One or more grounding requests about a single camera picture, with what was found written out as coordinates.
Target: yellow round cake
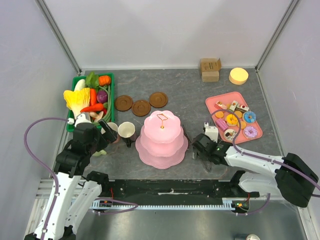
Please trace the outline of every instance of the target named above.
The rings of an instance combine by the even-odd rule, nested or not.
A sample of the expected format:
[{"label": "yellow round cake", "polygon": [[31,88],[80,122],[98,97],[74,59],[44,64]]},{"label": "yellow round cake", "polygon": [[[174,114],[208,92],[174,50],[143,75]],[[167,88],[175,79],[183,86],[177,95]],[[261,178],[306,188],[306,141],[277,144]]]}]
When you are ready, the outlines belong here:
[{"label": "yellow round cake", "polygon": [[242,85],[248,80],[249,74],[241,67],[236,67],[231,70],[229,80],[233,84]]}]

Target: white mug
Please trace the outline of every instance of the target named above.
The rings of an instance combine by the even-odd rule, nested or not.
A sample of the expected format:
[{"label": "white mug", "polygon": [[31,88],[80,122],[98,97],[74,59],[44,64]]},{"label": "white mug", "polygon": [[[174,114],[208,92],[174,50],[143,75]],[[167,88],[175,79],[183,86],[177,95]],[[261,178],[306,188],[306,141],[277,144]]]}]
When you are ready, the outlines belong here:
[{"label": "white mug", "polygon": [[136,127],[132,122],[125,121],[118,127],[118,134],[126,143],[128,148],[131,148],[131,143],[137,139]]},{"label": "white mug", "polygon": [[[119,135],[119,133],[118,133],[118,125],[117,124],[115,124],[114,122],[107,122],[106,124],[108,124],[108,126],[113,130],[113,131],[115,131],[115,132],[117,132],[117,138],[116,138],[116,140],[113,142],[113,144],[116,144],[117,142],[119,142],[120,141],[120,135]],[[102,134],[104,134],[106,131],[102,128],[101,129],[101,133]]]}]

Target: cable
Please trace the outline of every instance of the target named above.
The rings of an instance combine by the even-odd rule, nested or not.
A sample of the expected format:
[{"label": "cable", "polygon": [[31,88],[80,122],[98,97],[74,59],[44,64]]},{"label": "cable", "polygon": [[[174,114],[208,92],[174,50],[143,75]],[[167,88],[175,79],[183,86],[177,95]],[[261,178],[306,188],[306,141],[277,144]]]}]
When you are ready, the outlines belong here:
[{"label": "cable", "polygon": [[248,192],[248,198],[246,199],[245,202],[246,202],[246,203],[249,203],[249,202],[250,202],[250,192]]},{"label": "cable", "polygon": [[126,213],[126,212],[131,212],[133,210],[135,210],[139,205],[133,202],[127,202],[127,201],[120,201],[120,200],[115,200],[115,199],[110,199],[110,198],[105,198],[105,197],[98,197],[95,200],[104,200],[104,201],[110,201],[113,203],[119,203],[119,204],[126,204],[126,205],[134,205],[134,207],[129,208],[129,209],[125,209],[125,210],[121,210],[121,211],[112,211],[112,212],[99,212],[99,211],[93,211],[95,214],[98,215],[113,215],[113,214],[121,214],[121,213]]},{"label": "cable", "polygon": [[[272,160],[271,158],[268,158],[268,157],[263,157],[263,156],[259,156],[259,155],[255,155],[255,154],[252,154],[252,153],[248,153],[248,152],[245,152],[245,151],[241,151],[237,145],[236,145],[236,138],[238,137],[238,135],[240,134],[240,130],[241,130],[241,120],[239,119],[239,117],[232,111],[230,110],[226,110],[226,109],[219,109],[219,110],[216,110],[214,111],[213,113],[211,113],[211,116],[213,116],[214,114],[216,114],[217,112],[227,112],[227,113],[230,113],[232,115],[234,115],[236,117],[236,119],[238,120],[238,123],[239,123],[239,128],[238,128],[238,131],[236,132],[233,140],[232,140],[232,145],[234,147],[234,149],[238,152],[238,153],[241,153],[243,155],[247,155],[249,157],[254,157],[254,158],[257,158],[257,159],[261,159],[261,160],[264,160],[264,161],[267,161],[267,162],[271,162],[271,163],[275,163],[275,164],[278,164],[284,168],[287,168],[293,172],[295,172],[296,174],[300,175],[301,177],[303,177],[304,179],[308,180],[312,185],[314,185],[319,191],[320,191],[320,185],[318,185],[313,179],[311,179],[310,177],[308,177],[307,175],[305,175],[303,172],[293,168],[292,166],[289,166],[287,164],[284,164],[283,162],[279,162],[277,160]],[[313,197],[316,197],[316,198],[320,198],[320,195],[317,195],[317,194],[312,194]],[[267,202],[258,210],[255,210],[253,211],[253,213],[256,213],[262,209],[264,209],[266,207],[266,205],[269,204],[269,201],[270,201],[270,196],[268,196]]]},{"label": "cable", "polygon": [[[56,200],[57,200],[57,195],[59,193],[59,181],[58,181],[58,178],[56,176],[56,174],[51,170],[50,167],[48,167],[48,165],[46,165],[43,161],[41,161],[39,158],[37,158],[33,152],[30,150],[29,148],[29,145],[28,145],[28,141],[27,141],[27,136],[28,136],[28,133],[30,131],[30,129],[36,125],[37,123],[40,123],[42,121],[46,121],[46,120],[61,120],[61,121],[65,121],[67,122],[67,119],[65,118],[60,118],[60,117],[45,117],[45,118],[41,118],[33,123],[31,123],[31,125],[26,129],[25,133],[24,133],[24,137],[23,137],[23,142],[24,142],[24,146],[25,146],[25,149],[26,151],[30,154],[30,156],[38,163],[40,164],[42,167],[44,167],[53,177],[53,180],[54,180],[54,183],[55,183],[55,191],[54,191],[54,196],[53,196],[53,199],[52,199],[52,203],[51,203],[51,206],[49,208],[49,211],[48,211],[48,214],[44,220],[44,224],[43,224],[43,229],[42,230],[46,230],[47,229],[47,226],[48,226],[48,222],[49,222],[49,219],[50,219],[50,216],[51,216],[51,213],[54,209],[54,206],[56,204]],[[42,234],[41,234],[41,238],[40,240],[44,240],[45,238],[45,232],[42,231]]]}]

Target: toy carrot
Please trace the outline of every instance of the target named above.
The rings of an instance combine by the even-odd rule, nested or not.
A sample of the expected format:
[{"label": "toy carrot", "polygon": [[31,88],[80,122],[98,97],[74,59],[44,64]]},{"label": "toy carrot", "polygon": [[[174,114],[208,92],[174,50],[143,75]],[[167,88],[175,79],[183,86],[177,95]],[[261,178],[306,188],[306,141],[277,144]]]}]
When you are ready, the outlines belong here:
[{"label": "toy carrot", "polygon": [[104,105],[102,103],[96,103],[95,105],[92,105],[92,106],[87,106],[85,108],[83,108],[81,110],[81,113],[83,112],[100,112],[104,109]]},{"label": "toy carrot", "polygon": [[104,76],[99,77],[99,85],[100,86],[110,85],[110,83],[111,83],[111,78],[108,75],[104,75]]},{"label": "toy carrot", "polygon": [[90,88],[90,106],[97,103],[97,92],[94,88]]}]

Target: toy donut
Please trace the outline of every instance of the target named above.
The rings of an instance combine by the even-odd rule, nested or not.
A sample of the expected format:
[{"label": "toy donut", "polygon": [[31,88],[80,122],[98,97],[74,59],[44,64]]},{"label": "toy donut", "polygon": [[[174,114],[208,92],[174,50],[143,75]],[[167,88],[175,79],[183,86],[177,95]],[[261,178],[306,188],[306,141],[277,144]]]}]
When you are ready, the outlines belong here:
[{"label": "toy donut", "polygon": [[257,120],[257,117],[253,111],[246,111],[243,114],[242,119],[243,119],[243,121],[245,121],[248,124],[253,124]]},{"label": "toy donut", "polygon": [[218,119],[222,119],[224,117],[224,113],[222,111],[217,111],[215,113],[215,116],[218,118]]},{"label": "toy donut", "polygon": [[233,114],[229,114],[225,117],[224,120],[226,121],[226,124],[230,127],[234,127],[238,123],[238,119]]},{"label": "toy donut", "polygon": [[236,134],[237,134],[236,130],[228,128],[227,130],[224,131],[223,137],[226,141],[232,142],[232,140],[235,138]]},{"label": "toy donut", "polygon": [[247,138],[247,139],[254,139],[257,137],[258,135],[258,131],[255,127],[253,126],[246,126],[243,129],[243,135]]}]

